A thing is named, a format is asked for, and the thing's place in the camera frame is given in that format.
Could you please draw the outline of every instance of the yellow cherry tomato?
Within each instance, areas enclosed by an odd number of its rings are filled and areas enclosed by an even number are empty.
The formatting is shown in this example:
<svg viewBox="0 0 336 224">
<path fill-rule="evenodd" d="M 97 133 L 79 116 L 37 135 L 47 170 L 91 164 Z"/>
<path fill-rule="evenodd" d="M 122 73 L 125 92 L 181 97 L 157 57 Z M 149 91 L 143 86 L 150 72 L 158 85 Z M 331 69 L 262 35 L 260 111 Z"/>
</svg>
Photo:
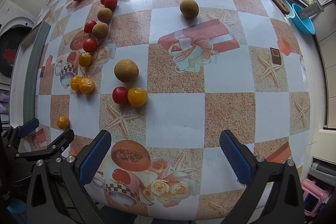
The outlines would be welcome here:
<svg viewBox="0 0 336 224">
<path fill-rule="evenodd" d="M 61 130 L 65 130 L 69 127 L 69 118 L 65 115 L 60 115 L 57 117 L 57 126 Z"/>
<path fill-rule="evenodd" d="M 71 78 L 70 80 L 70 87 L 72 90 L 75 90 L 75 91 L 79 91 L 79 81 L 81 80 L 82 78 L 78 75 L 74 76 Z"/>
<path fill-rule="evenodd" d="M 141 88 L 131 88 L 128 90 L 127 98 L 132 106 L 143 106 L 147 101 L 147 91 Z"/>
<path fill-rule="evenodd" d="M 85 94 L 92 92 L 95 89 L 95 83 L 90 78 L 82 78 L 79 81 L 79 90 Z"/>
<path fill-rule="evenodd" d="M 88 67 L 92 62 L 92 55 L 89 52 L 82 52 L 78 57 L 78 63 L 82 67 Z"/>
</svg>

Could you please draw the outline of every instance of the blue basin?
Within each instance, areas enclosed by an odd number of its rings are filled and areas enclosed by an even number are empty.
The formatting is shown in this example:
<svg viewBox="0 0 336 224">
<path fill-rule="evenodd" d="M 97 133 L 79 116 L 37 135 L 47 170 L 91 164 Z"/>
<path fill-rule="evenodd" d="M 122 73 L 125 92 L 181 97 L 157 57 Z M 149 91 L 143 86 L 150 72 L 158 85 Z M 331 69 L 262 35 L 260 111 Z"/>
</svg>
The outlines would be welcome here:
<svg viewBox="0 0 336 224">
<path fill-rule="evenodd" d="M 302 8 L 298 6 L 296 3 L 293 3 L 292 7 L 295 13 L 295 17 L 293 18 L 293 21 L 296 27 L 304 34 L 315 34 L 315 27 L 311 19 L 306 18 L 304 20 L 301 20 L 299 16 L 297 15 L 297 12 L 301 11 Z"/>
</svg>

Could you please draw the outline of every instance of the screw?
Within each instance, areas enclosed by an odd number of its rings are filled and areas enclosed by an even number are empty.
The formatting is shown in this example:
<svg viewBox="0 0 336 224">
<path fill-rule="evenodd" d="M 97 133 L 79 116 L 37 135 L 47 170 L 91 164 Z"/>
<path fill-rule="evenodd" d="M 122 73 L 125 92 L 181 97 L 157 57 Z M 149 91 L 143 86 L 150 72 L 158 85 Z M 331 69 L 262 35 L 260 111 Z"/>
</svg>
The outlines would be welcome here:
<svg viewBox="0 0 336 224">
<path fill-rule="evenodd" d="M 257 159 L 258 162 L 263 162 L 263 161 L 265 161 L 265 158 L 264 158 L 263 156 L 259 156 L 259 155 L 258 155 L 258 156 L 256 156 L 255 158 Z"/>
<path fill-rule="evenodd" d="M 67 162 L 73 162 L 75 160 L 75 156 L 68 156 Z"/>
<path fill-rule="evenodd" d="M 37 162 L 36 162 L 36 165 L 37 166 L 41 166 L 43 164 L 43 160 L 38 160 Z"/>
<path fill-rule="evenodd" d="M 295 165 L 295 163 L 292 160 L 287 160 L 287 164 L 289 166 L 294 166 Z"/>
</svg>

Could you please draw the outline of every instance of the washing machine door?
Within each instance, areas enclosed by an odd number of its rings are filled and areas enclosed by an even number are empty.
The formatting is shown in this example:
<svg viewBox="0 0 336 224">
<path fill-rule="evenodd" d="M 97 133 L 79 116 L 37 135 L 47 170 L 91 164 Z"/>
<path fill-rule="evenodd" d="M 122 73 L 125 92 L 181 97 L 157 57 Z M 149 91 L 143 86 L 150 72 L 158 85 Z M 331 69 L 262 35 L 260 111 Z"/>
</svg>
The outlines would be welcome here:
<svg viewBox="0 0 336 224">
<path fill-rule="evenodd" d="M 31 27 L 15 25 L 0 36 L 0 72 L 10 78 L 20 42 L 31 31 Z"/>
</svg>

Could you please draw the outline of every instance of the blue bowl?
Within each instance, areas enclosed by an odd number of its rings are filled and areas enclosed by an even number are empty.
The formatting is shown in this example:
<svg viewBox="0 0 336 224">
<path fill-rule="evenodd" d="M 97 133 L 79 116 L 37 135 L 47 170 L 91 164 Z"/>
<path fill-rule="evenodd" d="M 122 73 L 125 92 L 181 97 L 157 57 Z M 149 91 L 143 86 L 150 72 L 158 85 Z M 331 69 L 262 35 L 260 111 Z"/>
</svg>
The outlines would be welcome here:
<svg viewBox="0 0 336 224">
<path fill-rule="evenodd" d="M 294 10 L 292 8 L 292 6 L 289 4 L 289 2 L 287 0 L 282 0 L 282 2 L 284 3 L 284 5 L 287 7 L 289 14 L 286 15 L 287 18 L 294 18 L 295 17 L 295 13 Z"/>
<path fill-rule="evenodd" d="M 299 16 L 297 15 L 297 12 L 301 11 L 302 8 L 298 6 L 296 3 L 293 3 L 292 7 L 295 13 L 295 17 L 293 18 L 293 21 L 296 27 L 304 34 L 315 34 L 315 27 L 311 19 L 306 18 L 304 20 L 301 20 Z"/>
</svg>

